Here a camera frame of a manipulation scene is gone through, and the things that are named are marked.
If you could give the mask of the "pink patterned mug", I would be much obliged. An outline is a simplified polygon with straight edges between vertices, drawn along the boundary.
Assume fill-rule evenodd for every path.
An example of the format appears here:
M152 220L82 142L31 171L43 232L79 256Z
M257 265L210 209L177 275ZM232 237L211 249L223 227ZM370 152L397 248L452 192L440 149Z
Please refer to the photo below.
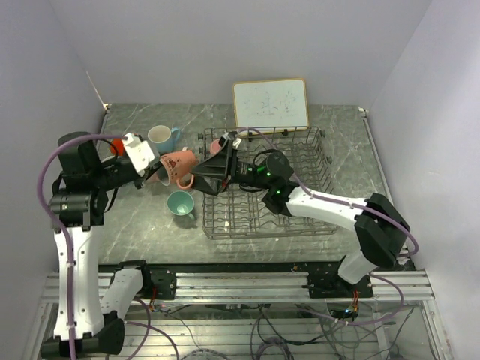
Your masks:
M209 154L216 155L221 149L222 149L222 146L220 144L220 140L215 139L209 147Z

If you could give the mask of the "mint green mug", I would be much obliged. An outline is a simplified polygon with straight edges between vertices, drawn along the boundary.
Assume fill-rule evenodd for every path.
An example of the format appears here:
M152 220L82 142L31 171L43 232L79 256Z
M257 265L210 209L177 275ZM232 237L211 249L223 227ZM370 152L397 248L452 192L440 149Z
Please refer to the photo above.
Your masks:
M175 216L189 217L195 220L194 198L185 191L175 191L171 193L166 200L166 207Z

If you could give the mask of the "small coral mug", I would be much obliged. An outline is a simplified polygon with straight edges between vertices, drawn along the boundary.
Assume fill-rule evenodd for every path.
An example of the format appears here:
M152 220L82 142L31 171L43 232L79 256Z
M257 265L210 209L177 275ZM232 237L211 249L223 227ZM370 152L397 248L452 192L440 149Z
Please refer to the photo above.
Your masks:
M161 155L160 164L162 167L157 177L162 185L175 184L183 191L192 188L194 175L191 174L191 170L198 164L198 158L191 150Z

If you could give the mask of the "light blue mug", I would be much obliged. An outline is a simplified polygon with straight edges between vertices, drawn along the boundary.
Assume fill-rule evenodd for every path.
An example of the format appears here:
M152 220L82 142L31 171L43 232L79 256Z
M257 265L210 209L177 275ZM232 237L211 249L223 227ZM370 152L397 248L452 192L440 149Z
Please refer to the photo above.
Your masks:
M161 155L173 152L180 135L181 131L177 127L170 129L164 125L154 126L147 133L149 142Z

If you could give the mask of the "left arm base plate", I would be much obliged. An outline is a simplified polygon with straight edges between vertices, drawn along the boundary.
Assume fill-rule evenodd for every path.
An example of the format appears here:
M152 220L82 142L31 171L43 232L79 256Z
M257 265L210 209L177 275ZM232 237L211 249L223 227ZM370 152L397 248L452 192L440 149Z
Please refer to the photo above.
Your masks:
M139 297L173 300L177 278L173 270L161 264L148 264L138 259L120 262L110 281L110 285L113 284L132 284L135 295Z

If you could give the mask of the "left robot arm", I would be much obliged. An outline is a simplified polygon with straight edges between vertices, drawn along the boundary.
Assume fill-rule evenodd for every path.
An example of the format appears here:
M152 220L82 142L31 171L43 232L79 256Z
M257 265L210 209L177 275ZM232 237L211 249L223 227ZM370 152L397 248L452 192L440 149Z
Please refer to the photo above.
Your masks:
M94 232L114 199L109 191L140 189L159 167L158 152L135 133L69 133L58 140L37 178L37 198L51 219L58 254L58 315L42 359L117 355L125 314L135 297L153 287L144 260L118 265L104 295L98 289L98 242Z

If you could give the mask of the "orange mug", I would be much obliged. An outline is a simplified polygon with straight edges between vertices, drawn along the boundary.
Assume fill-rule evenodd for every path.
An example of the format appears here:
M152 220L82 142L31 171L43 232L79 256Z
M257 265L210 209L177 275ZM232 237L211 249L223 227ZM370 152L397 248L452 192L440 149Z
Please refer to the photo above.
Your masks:
M109 141L109 151L112 155L122 157L125 154L125 148L121 139L112 139Z

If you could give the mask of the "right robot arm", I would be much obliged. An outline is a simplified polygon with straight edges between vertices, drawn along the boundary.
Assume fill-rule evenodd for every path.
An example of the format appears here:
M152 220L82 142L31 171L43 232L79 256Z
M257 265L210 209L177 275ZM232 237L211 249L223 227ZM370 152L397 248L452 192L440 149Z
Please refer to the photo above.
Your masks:
M195 190L217 196L238 185L245 192L262 192L272 214L311 218L355 233L358 250L343 257L330 280L336 295L348 296L365 275L395 265L410 228L384 195L362 199L311 190L293 180L289 160L276 148L262 151L261 161L248 163L239 159L234 139L224 137L220 143L219 152L191 170Z

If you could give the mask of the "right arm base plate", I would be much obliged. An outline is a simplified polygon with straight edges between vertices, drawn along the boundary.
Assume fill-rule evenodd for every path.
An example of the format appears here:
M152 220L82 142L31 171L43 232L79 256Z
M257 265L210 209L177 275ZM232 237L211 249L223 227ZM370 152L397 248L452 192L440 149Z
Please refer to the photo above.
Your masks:
M358 293L360 298L372 298L374 292L368 284L371 279L365 275L358 283L350 284L338 275L341 262L303 262L298 265L300 272L307 273L305 286L312 299L353 298Z

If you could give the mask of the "pink faceted mug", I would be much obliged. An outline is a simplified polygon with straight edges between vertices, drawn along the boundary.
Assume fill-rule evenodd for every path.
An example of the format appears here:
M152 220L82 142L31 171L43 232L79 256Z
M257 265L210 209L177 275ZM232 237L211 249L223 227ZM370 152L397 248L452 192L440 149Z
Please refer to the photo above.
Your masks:
M159 182L159 181L160 181L160 179L158 177L158 171L155 171L145 180L145 183L146 184L153 184L153 183Z

